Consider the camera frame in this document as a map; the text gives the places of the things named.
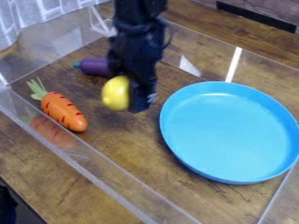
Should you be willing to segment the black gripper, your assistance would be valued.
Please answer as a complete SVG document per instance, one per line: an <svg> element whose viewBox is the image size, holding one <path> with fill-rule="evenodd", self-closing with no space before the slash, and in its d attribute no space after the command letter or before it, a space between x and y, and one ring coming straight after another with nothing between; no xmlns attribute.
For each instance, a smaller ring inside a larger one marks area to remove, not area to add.
<svg viewBox="0 0 299 224"><path fill-rule="evenodd" d="M150 109L156 99L155 64L164 56L164 20L152 20L146 24L131 25L115 20L116 35L110 38L111 49L107 54L108 78L128 74L131 113Z"/></svg>

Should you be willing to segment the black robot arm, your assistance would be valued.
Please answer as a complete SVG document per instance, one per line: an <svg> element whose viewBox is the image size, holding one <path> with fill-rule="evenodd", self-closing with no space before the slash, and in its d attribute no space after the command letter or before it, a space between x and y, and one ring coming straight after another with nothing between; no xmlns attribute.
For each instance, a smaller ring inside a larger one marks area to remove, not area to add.
<svg viewBox="0 0 299 224"><path fill-rule="evenodd" d="M128 76L128 111L139 113L156 98L155 65L170 45L164 42L167 22L160 17L167 0L114 0L114 7L116 35L110 38L107 63L115 76Z"/></svg>

